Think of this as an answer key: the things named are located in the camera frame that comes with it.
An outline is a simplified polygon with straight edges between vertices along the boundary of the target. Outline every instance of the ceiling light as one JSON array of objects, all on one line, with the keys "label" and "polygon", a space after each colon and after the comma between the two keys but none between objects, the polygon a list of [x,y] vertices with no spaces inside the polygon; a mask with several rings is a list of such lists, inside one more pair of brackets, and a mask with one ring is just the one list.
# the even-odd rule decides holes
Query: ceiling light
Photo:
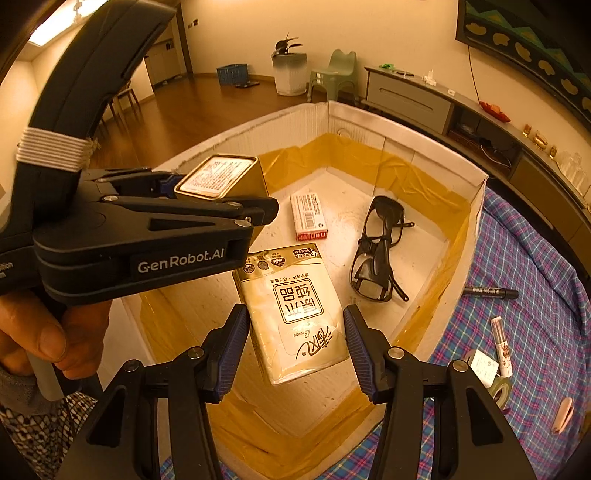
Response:
[{"label": "ceiling light", "polygon": [[[83,0],[78,8],[78,13],[82,18],[94,13],[98,8],[105,4],[107,0]],[[52,16],[43,22],[31,35],[29,41],[38,47],[42,47],[52,38],[58,36],[61,32],[71,27],[75,21],[76,12],[74,6],[76,0],[67,0],[61,5]]]}]

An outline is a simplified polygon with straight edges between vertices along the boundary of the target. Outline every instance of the patterned sleeve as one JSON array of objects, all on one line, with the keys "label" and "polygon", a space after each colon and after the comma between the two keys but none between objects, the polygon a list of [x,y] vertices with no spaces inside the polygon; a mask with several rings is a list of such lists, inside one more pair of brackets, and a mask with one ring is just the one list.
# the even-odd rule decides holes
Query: patterned sleeve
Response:
[{"label": "patterned sleeve", "polygon": [[0,405],[0,420],[12,442],[41,480],[53,480],[96,400],[75,393],[47,414],[24,416]]}]

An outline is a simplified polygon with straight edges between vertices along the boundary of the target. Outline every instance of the drawer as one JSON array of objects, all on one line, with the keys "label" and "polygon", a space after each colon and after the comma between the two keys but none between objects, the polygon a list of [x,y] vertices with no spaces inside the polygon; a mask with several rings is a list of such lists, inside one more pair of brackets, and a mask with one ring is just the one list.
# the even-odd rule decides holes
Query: drawer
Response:
[{"label": "drawer", "polygon": [[584,223],[570,239],[570,247],[577,255],[587,273],[591,275],[591,226]]},{"label": "drawer", "polygon": [[402,80],[371,73],[367,101],[444,134],[451,102]]},{"label": "drawer", "polygon": [[544,215],[568,242],[583,223],[583,212],[562,191],[562,187],[522,155],[511,183]]}]

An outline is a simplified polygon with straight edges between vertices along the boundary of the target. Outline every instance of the painting on wall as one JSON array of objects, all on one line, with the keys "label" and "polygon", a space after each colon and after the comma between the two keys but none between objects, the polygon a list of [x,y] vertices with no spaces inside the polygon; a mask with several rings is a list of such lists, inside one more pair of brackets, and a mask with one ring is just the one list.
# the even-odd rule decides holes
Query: painting on wall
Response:
[{"label": "painting on wall", "polygon": [[564,29],[538,15],[529,0],[459,0],[458,4],[457,40],[517,67],[591,131],[591,72],[580,61],[580,52],[588,52],[583,45],[573,48],[573,39],[566,42],[560,34]]}]

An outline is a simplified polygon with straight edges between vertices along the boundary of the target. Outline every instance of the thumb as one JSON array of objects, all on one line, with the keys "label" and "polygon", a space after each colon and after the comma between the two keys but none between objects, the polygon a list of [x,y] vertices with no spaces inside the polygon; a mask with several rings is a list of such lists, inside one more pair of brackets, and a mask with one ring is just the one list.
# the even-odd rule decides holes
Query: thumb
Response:
[{"label": "thumb", "polygon": [[0,330],[33,355],[58,362],[66,355],[66,334],[29,290],[0,297]]}]

